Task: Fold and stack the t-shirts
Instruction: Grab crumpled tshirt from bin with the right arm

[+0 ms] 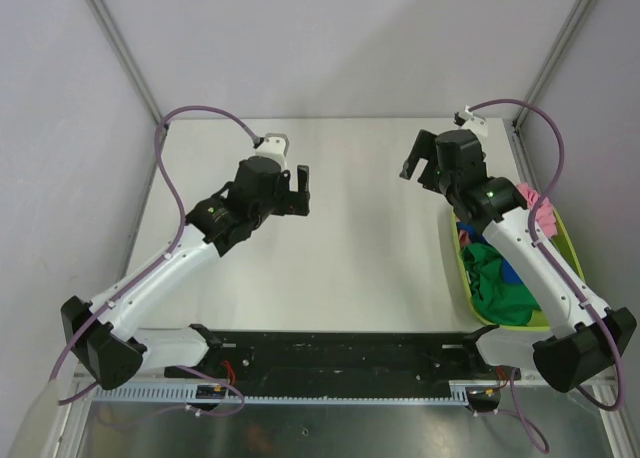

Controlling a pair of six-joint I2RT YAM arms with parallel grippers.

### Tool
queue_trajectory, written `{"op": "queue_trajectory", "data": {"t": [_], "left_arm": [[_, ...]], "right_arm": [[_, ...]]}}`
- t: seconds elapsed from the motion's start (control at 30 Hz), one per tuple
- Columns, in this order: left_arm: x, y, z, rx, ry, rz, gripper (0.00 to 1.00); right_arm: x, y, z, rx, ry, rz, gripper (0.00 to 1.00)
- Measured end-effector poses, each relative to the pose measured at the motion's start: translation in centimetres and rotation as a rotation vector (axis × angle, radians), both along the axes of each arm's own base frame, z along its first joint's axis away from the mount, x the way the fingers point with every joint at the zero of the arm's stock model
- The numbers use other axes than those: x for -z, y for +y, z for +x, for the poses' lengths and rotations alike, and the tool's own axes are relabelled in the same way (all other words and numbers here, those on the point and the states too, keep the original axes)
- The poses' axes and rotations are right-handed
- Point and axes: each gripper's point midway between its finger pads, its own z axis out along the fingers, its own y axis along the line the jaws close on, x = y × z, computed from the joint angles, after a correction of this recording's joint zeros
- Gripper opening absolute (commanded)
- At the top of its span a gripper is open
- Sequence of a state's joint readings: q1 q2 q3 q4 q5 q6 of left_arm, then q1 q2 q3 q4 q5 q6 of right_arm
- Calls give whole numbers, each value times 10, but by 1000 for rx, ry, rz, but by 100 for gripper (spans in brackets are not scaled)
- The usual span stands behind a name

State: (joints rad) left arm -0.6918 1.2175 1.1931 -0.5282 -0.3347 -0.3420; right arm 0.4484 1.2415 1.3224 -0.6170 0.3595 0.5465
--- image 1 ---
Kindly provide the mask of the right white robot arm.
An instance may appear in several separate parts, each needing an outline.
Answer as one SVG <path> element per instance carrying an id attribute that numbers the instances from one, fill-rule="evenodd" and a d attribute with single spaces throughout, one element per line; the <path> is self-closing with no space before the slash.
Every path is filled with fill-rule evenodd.
<path id="1" fill-rule="evenodd" d="M 439 135 L 422 130 L 400 176 L 418 179 L 443 195 L 455 215 L 471 225 L 512 266 L 544 314 L 546 332 L 512 333 L 494 326 L 463 351 L 461 366 L 484 379 L 497 365 L 534 369 L 555 390 L 580 387 L 618 363 L 637 321 L 625 307 L 614 309 L 568 265 L 544 233 L 530 223 L 530 210 L 516 186 L 487 173 L 478 137 L 468 129 Z"/>

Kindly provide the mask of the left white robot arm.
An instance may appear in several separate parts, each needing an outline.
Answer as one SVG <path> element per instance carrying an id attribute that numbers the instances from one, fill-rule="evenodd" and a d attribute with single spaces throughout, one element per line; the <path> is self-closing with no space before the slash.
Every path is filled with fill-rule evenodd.
<path id="1" fill-rule="evenodd" d="M 145 317 L 195 271 L 221 259 L 272 216 L 309 213 L 309 169 L 296 172 L 254 156 L 240 162 L 233 181 L 185 215 L 182 234 L 138 271 L 90 302 L 67 300 L 62 322 L 72 353 L 105 390 L 137 373 L 186 366 L 197 376 L 221 365 L 218 341 L 201 325 L 142 328 Z"/>

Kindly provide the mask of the pink t shirt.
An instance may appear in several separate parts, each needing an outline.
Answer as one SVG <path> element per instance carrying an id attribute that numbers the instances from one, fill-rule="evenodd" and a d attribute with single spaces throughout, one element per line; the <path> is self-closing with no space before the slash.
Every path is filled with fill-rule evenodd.
<path id="1" fill-rule="evenodd" d="M 540 194 L 528 183 L 520 183 L 516 186 L 520 194 L 525 198 L 527 207 L 532 210 L 540 198 Z M 544 198 L 536 209 L 535 220 L 541 232 L 549 239 L 557 235 L 557 220 L 554 207 L 548 198 Z"/>

